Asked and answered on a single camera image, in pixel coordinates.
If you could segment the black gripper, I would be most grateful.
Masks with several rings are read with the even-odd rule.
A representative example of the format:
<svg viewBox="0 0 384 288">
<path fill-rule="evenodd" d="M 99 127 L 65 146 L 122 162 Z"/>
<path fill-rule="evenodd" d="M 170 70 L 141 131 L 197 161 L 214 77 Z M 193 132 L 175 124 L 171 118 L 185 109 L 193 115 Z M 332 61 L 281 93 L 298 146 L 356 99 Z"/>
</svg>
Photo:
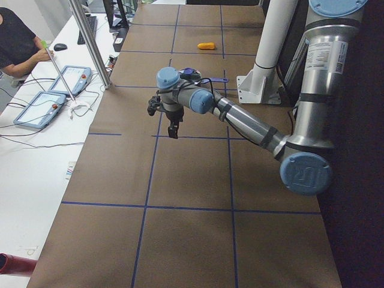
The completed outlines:
<svg viewBox="0 0 384 288">
<path fill-rule="evenodd" d="M 184 117 L 184 109 L 178 109 L 176 111 L 165 111 L 167 119 L 170 121 L 170 125 L 168 126 L 168 135 L 172 139 L 178 138 L 178 129 L 179 123 L 183 121 Z"/>
</svg>

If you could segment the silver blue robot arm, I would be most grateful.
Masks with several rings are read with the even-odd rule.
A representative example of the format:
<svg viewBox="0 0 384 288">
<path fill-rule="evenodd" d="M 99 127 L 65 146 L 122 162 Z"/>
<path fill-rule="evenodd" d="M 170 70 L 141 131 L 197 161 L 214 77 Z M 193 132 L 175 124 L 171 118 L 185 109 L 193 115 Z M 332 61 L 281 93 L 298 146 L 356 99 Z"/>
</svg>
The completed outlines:
<svg viewBox="0 0 384 288">
<path fill-rule="evenodd" d="M 325 191 L 332 178 L 326 155 L 333 149 L 329 127 L 347 56 L 349 41 L 358 33 L 365 1 L 310 1 L 304 33 L 291 68 L 304 64 L 297 117 L 291 135 L 283 135 L 200 82 L 181 77 L 172 67 L 156 76 L 157 92 L 149 115 L 164 112 L 168 135 L 177 138 L 184 110 L 211 112 L 251 143 L 270 151 L 281 163 L 280 177 L 292 192 L 312 196 Z"/>
</svg>

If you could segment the person's hand on mouse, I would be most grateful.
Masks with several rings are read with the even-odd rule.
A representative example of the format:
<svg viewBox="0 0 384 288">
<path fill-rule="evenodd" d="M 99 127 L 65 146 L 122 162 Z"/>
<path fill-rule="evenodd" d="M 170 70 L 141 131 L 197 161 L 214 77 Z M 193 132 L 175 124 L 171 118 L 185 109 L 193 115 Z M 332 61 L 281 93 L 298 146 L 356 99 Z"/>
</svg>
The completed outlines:
<svg viewBox="0 0 384 288">
<path fill-rule="evenodd" d="M 54 57 L 54 52 L 52 50 L 46 49 L 43 52 L 43 61 L 51 61 Z"/>
</svg>

